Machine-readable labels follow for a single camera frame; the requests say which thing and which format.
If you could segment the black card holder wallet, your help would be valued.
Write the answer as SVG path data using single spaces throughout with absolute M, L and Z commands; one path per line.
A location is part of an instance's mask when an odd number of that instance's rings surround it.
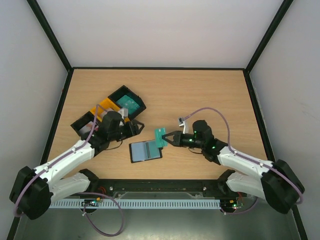
M 129 144 L 130 162 L 132 164 L 145 162 L 145 161 L 150 161 L 150 160 L 155 160 L 155 159 L 147 160 L 146 143 L 149 142 L 149 141 L 155 141 L 155 140 L 133 142 L 133 143 Z M 162 148 L 159 148 L 159 151 L 160 151 L 161 157 L 160 158 L 156 158 L 156 159 L 161 159 L 163 157 Z

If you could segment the teal credit card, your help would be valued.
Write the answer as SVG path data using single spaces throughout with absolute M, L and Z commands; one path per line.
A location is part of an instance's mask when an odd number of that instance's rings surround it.
M 147 160 L 158 159 L 161 157 L 160 150 L 157 147 L 156 142 L 154 140 L 148 141 L 146 143 L 146 153 L 147 153 Z
M 168 146 L 168 143 L 165 140 L 163 140 L 163 136 L 165 134 L 166 134 L 166 129 L 164 127 L 156 128 L 154 130 L 155 144 L 157 148 L 164 148 Z

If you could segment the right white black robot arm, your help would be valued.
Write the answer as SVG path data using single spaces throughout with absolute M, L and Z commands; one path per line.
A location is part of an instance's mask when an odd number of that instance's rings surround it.
M 209 162 L 229 167 L 230 170 L 223 174 L 225 179 L 218 183 L 218 191 L 222 195 L 246 193 L 265 200 L 282 214 L 302 203 L 305 188 L 286 161 L 261 160 L 236 151 L 214 137 L 205 120 L 195 121 L 192 129 L 192 133 L 176 130 L 161 138 L 175 147 L 200 149 Z

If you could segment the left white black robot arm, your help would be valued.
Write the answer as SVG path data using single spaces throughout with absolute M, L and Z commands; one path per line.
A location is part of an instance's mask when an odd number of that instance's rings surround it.
M 21 168 L 9 195 L 14 203 L 13 214 L 35 220 L 48 210 L 51 203 L 83 193 L 91 184 L 90 178 L 81 172 L 68 178 L 65 175 L 105 151 L 110 142 L 139 135 L 144 126 L 135 119 L 124 121 L 119 112 L 110 111 L 101 123 L 93 123 L 90 131 L 58 157 L 35 168 Z

